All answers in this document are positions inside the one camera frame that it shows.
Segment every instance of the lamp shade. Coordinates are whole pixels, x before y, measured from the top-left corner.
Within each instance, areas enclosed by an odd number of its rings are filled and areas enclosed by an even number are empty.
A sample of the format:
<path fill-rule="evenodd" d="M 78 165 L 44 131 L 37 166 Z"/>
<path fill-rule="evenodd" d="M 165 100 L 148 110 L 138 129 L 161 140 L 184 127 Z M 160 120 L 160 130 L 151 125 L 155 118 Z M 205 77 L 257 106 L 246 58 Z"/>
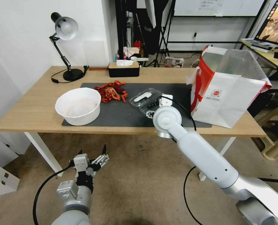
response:
<path fill-rule="evenodd" d="M 79 26 L 74 19 L 71 19 L 70 17 L 62 17 L 57 12 L 51 14 L 51 19 L 55 23 L 55 30 L 60 39 L 67 41 L 76 36 Z"/>

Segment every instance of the whiteboard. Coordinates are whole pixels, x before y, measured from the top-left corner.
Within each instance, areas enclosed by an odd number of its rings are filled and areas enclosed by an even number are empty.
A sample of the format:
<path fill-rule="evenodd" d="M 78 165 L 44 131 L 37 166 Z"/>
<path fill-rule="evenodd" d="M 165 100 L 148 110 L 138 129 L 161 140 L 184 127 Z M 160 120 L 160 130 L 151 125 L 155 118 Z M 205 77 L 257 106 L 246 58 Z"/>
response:
<path fill-rule="evenodd" d="M 175 16 L 256 16 L 264 0 L 176 0 Z"/>

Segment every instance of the floor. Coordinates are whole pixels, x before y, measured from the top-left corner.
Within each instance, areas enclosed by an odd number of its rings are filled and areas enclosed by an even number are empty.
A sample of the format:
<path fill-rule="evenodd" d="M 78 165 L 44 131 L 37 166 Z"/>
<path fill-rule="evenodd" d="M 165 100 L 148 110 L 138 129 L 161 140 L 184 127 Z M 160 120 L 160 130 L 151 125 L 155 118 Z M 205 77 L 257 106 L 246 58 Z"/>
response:
<path fill-rule="evenodd" d="M 154 55 L 149 55 L 149 61 L 146 62 L 146 65 L 151 63 L 156 57 L 156 54 Z M 191 67 L 192 64 L 195 62 L 196 59 L 200 58 L 200 53 L 170 53 L 170 57 L 175 57 L 175 58 L 183 58 L 184 59 L 184 64 L 183 67 Z M 161 53 L 158 56 L 158 63 L 160 64 L 160 67 L 165 67 L 165 55 L 162 55 Z"/>
<path fill-rule="evenodd" d="M 171 54 L 184 58 L 191 55 Z M 185 59 L 184 67 L 190 67 L 198 57 L 197 54 Z M 93 225 L 196 224 L 183 200 L 184 178 L 193 165 L 170 139 L 55 133 L 41 134 L 41 137 L 62 167 L 80 149 L 89 158 L 95 158 L 107 144 L 110 161 L 94 178 L 90 214 Z M 205 139 L 214 147 L 221 140 L 219 137 Z M 250 138 L 237 138 L 225 158 L 241 174 L 278 178 L 278 160 L 265 159 Z M 0 196 L 0 224 L 33 224 L 34 196 L 53 171 L 32 145 L 5 169 L 19 177 L 20 184 L 16 192 Z M 61 214 L 62 201 L 56 189 L 61 181 L 71 180 L 74 175 L 75 171 L 69 169 L 63 177 L 51 179 L 44 187 L 37 205 L 39 224 L 51 224 Z M 278 184 L 269 185 L 278 191 Z M 199 181 L 197 169 L 187 180 L 186 195 L 191 211 L 204 225 L 245 224 L 236 210 L 236 201 L 212 182 Z"/>

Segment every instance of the stool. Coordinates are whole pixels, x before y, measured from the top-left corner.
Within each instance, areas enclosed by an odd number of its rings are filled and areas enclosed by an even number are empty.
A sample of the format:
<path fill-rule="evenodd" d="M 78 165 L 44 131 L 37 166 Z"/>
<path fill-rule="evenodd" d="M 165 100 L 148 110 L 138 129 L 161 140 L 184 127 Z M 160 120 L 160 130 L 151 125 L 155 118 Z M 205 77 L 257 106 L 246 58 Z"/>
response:
<path fill-rule="evenodd" d="M 263 127 L 266 123 L 270 124 L 270 130 L 278 131 L 278 125 L 274 123 L 274 125 L 271 125 L 272 123 L 269 122 L 272 117 L 278 116 L 278 107 L 271 111 L 270 113 L 267 113 L 265 116 L 263 116 L 260 120 L 258 120 L 258 124 Z M 270 137 L 261 137 L 260 138 L 262 142 L 265 145 L 264 150 L 262 150 L 262 154 L 264 157 L 266 157 L 269 160 L 276 160 L 278 159 L 278 139 L 276 141 L 272 141 Z"/>

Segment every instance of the tissue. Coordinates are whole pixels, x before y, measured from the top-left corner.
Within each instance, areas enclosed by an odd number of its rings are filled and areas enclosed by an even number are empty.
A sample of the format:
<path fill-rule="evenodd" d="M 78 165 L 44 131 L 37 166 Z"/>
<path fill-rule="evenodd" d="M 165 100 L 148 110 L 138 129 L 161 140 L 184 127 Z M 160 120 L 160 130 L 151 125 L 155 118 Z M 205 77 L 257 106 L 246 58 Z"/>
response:
<path fill-rule="evenodd" d="M 116 61 L 117 66 L 131 66 L 133 64 L 132 60 L 122 60 L 119 59 Z"/>

